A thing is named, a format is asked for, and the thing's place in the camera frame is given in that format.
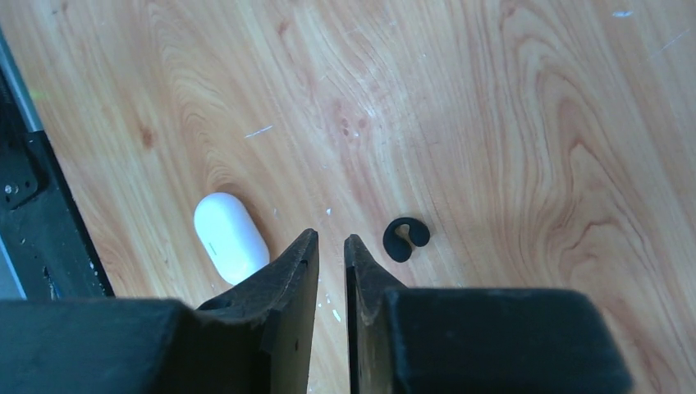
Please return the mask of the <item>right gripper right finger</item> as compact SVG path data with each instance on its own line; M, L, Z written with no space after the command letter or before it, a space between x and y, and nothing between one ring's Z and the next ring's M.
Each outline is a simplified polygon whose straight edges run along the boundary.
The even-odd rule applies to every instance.
M634 380L584 294L407 287L344 244L353 393L628 393Z

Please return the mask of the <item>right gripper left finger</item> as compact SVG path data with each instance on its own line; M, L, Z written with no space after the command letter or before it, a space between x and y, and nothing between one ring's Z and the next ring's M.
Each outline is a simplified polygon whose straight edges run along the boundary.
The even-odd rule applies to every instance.
M1 303L4 393L304 393L318 233L198 308L175 299Z

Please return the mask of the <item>black earbud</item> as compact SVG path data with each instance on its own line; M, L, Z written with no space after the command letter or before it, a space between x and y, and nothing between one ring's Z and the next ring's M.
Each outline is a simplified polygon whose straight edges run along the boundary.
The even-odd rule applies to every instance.
M410 259L414 247L426 246L431 238L428 226L409 217L391 221L382 235L382 245L387 255L397 263Z

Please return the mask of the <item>white earbud charging case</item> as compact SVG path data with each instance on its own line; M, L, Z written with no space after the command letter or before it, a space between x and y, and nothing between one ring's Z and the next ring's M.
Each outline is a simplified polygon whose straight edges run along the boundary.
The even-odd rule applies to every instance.
M205 196L194 212L196 234L220 277L232 286L270 263L270 252L244 204L234 195Z

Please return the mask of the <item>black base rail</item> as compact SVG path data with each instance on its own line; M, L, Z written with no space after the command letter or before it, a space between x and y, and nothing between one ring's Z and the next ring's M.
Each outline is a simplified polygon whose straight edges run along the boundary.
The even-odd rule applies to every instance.
M1 297L110 297L114 290L29 90L1 41Z

